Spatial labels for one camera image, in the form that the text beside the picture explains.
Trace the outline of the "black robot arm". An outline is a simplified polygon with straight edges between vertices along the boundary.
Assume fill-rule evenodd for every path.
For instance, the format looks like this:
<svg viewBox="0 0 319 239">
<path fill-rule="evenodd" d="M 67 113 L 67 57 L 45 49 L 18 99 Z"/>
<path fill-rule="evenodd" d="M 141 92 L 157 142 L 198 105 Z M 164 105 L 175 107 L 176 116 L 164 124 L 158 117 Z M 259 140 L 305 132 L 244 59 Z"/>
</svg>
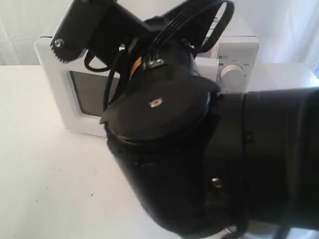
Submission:
<svg viewBox="0 0 319 239">
<path fill-rule="evenodd" d="M 203 238 L 250 221 L 319 228 L 318 88 L 225 94 L 195 69 L 230 21 L 189 50 L 194 17 L 103 20 L 104 59 L 121 78 L 104 91 L 107 144 L 161 227 Z"/>
</svg>

